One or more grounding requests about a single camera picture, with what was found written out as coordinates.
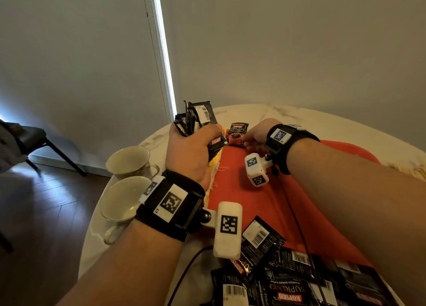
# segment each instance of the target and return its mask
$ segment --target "wooden floor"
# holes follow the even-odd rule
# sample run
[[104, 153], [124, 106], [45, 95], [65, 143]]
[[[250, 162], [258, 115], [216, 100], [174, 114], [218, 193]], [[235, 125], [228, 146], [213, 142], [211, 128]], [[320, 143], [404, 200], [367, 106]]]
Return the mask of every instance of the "wooden floor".
[[0, 305], [54, 305], [77, 281], [84, 236], [109, 178], [26, 164], [0, 174]]

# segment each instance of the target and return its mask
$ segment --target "wall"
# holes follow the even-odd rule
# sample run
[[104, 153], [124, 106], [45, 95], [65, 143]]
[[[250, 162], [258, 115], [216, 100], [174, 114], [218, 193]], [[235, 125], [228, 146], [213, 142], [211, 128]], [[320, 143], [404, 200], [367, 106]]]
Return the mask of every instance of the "wall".
[[426, 150], [426, 0], [161, 0], [178, 111], [278, 103]]
[[99, 168], [167, 124], [144, 0], [0, 0], [0, 23], [6, 120]]

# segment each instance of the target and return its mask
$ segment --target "wristband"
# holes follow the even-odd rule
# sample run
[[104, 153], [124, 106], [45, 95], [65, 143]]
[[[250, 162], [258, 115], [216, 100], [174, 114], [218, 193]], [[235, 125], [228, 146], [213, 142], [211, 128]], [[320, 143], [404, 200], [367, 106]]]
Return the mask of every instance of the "wristband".
[[184, 241], [188, 227], [204, 205], [205, 191], [197, 182], [166, 170], [155, 176], [141, 195], [135, 219], [169, 237]]
[[269, 130], [265, 147], [269, 150], [272, 162], [278, 165], [283, 174], [290, 175], [290, 171], [287, 168], [288, 151], [296, 141], [303, 138], [320, 141], [318, 137], [298, 125], [278, 124]]

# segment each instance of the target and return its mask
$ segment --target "person's left hand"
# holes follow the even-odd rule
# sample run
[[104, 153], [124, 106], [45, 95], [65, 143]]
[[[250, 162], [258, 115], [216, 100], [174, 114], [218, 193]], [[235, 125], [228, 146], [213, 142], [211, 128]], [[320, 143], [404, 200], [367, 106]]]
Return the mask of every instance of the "person's left hand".
[[182, 174], [200, 184], [210, 186], [207, 145], [222, 132], [221, 125], [207, 125], [189, 137], [182, 136], [172, 123], [166, 155], [166, 169]]

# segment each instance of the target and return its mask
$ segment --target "cup rim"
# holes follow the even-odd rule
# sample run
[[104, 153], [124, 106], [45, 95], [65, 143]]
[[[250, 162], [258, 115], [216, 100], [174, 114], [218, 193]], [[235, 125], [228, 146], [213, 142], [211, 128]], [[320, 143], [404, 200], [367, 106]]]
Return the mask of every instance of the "cup rim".
[[[132, 171], [126, 171], [125, 173], [114, 173], [113, 171], [110, 171], [109, 169], [108, 169], [108, 162], [109, 162], [109, 160], [116, 154], [116, 153], [119, 153], [120, 151], [123, 151], [123, 150], [126, 150], [126, 149], [129, 149], [129, 148], [135, 148], [135, 147], [138, 147], [138, 148], [143, 148], [143, 149], [146, 149], [146, 151], [148, 151], [148, 159], [147, 159], [147, 161], [146, 161], [146, 163], [145, 164], [143, 164], [143, 166], [141, 166], [141, 167], [139, 167], [139, 168], [136, 168], [136, 169], [134, 169], [134, 170], [132, 170]], [[150, 152], [150, 150], [147, 148], [147, 147], [143, 147], [143, 146], [129, 146], [129, 147], [125, 147], [125, 148], [122, 148], [122, 149], [120, 149], [120, 150], [117, 150], [115, 153], [113, 153], [111, 156], [109, 156], [109, 158], [108, 158], [108, 160], [106, 161], [106, 163], [105, 163], [105, 167], [107, 168], [107, 170], [111, 173], [111, 174], [113, 174], [113, 175], [126, 175], [126, 174], [130, 174], [130, 173], [134, 173], [135, 171], [138, 171], [139, 169], [141, 169], [141, 168], [143, 168], [143, 167], [145, 167], [145, 165], [149, 162], [149, 160], [150, 160], [150, 158], [151, 158], [151, 152]]]
[[130, 178], [133, 178], [133, 179], [135, 179], [135, 178], [139, 178], [139, 179], [141, 179], [141, 178], [146, 178], [147, 180], [149, 180], [150, 182], [151, 182], [151, 180], [148, 178], [148, 177], [145, 177], [145, 176], [131, 176], [131, 177], [127, 177], [127, 178], [124, 178], [124, 179], [122, 179], [122, 180], [119, 180], [118, 182], [116, 182], [114, 185], [112, 185], [109, 189], [107, 189], [106, 191], [105, 191], [105, 193], [100, 197], [100, 199], [99, 199], [99, 211], [101, 212], [101, 215], [105, 218], [105, 219], [107, 219], [108, 221], [112, 221], [112, 222], [126, 222], [126, 221], [129, 221], [129, 220], [131, 220], [131, 219], [133, 219], [134, 218], [134, 216], [132, 216], [132, 217], [128, 217], [128, 218], [126, 218], [126, 219], [119, 219], [119, 220], [115, 220], [115, 219], [110, 219], [109, 217], [107, 217], [107, 216], [105, 216], [105, 214], [102, 212], [102, 208], [101, 208], [101, 201], [102, 201], [102, 198], [105, 196], [105, 194], [110, 190], [110, 189], [112, 189], [115, 185], [117, 185], [117, 184], [119, 184], [120, 182], [122, 182], [123, 180], [128, 180], [128, 179], [130, 179]]

